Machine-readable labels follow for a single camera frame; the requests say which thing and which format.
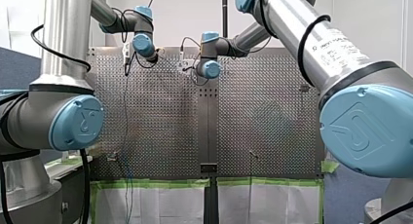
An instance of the gray wall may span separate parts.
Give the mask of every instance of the gray wall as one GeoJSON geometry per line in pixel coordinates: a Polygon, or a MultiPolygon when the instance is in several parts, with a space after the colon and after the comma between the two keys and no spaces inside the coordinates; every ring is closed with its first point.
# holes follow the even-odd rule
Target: gray wall
{"type": "Polygon", "coordinates": [[[358,224],[364,205],[383,196],[389,179],[368,177],[343,165],[324,179],[324,224],[358,224]]]}
{"type": "MultiPolygon", "coordinates": [[[[26,90],[39,73],[40,58],[0,48],[0,90],[26,90]]],[[[61,153],[42,150],[40,157],[46,163],[61,157],[61,153]]]]}

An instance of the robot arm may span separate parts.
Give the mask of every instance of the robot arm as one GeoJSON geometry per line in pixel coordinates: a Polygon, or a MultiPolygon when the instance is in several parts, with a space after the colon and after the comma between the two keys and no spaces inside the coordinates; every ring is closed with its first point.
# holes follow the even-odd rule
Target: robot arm
{"type": "MultiPolygon", "coordinates": [[[[364,55],[328,17],[317,13],[314,0],[236,1],[238,10],[253,15],[257,23],[227,45],[247,52],[269,34],[283,42],[303,77],[320,92],[321,137],[335,158],[371,176],[413,175],[413,79],[403,69],[364,55]]],[[[210,32],[202,46],[198,74],[215,78],[219,66],[211,65],[216,56],[228,56],[231,50],[222,50],[222,39],[210,32]],[[215,53],[208,49],[211,42],[215,53]],[[211,67],[214,77],[208,75],[211,67]]]]}

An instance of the green tape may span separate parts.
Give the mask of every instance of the green tape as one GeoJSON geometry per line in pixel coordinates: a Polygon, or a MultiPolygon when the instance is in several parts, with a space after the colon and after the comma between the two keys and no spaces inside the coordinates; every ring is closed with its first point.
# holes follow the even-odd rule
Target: green tape
{"type": "Polygon", "coordinates": [[[323,173],[333,173],[340,164],[334,162],[334,161],[322,161],[321,162],[321,172],[323,173]]]}
{"type": "Polygon", "coordinates": [[[162,188],[162,189],[177,189],[177,188],[204,188],[209,186],[209,179],[188,179],[188,180],[151,180],[151,179],[127,179],[116,181],[96,181],[93,185],[98,189],[114,189],[114,188],[162,188]]]}
{"type": "Polygon", "coordinates": [[[82,159],[81,158],[73,158],[73,159],[66,159],[61,161],[62,165],[76,165],[76,164],[81,164],[82,159]]]}
{"type": "Polygon", "coordinates": [[[99,188],[96,184],[91,183],[91,224],[95,224],[96,221],[96,199],[97,199],[97,192],[99,188]]]}
{"type": "Polygon", "coordinates": [[[324,182],[320,180],[319,185],[319,224],[324,222],[324,182]]]}
{"type": "Polygon", "coordinates": [[[297,187],[318,187],[322,184],[320,179],[279,179],[265,177],[238,177],[238,178],[218,178],[218,186],[249,186],[252,184],[280,185],[297,187]]]}

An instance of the metal pegboard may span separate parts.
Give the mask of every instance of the metal pegboard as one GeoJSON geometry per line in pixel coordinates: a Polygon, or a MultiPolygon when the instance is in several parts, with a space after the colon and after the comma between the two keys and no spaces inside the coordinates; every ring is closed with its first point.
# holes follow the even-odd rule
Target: metal pegboard
{"type": "Polygon", "coordinates": [[[218,176],[318,177],[318,92],[306,89],[292,56],[265,49],[221,61],[218,176]]]}
{"type": "Polygon", "coordinates": [[[198,89],[177,70],[178,50],[165,49],[151,69],[135,61],[129,78],[120,48],[94,48],[92,55],[95,95],[105,108],[105,125],[92,151],[93,179],[200,177],[198,89]]]}

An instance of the white fabric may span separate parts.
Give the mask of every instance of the white fabric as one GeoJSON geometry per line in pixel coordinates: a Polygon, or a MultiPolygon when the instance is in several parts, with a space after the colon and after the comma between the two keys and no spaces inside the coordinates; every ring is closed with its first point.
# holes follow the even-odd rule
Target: white fabric
{"type": "Polygon", "coordinates": [[[218,192],[225,224],[320,224],[319,187],[254,184],[251,196],[247,185],[221,186],[218,192]]]}
{"type": "MultiPolygon", "coordinates": [[[[126,223],[126,189],[96,194],[95,224],[126,223]]],[[[131,189],[128,195],[131,207],[131,189]]],[[[204,224],[204,188],[134,188],[130,224],[204,224]]]]}

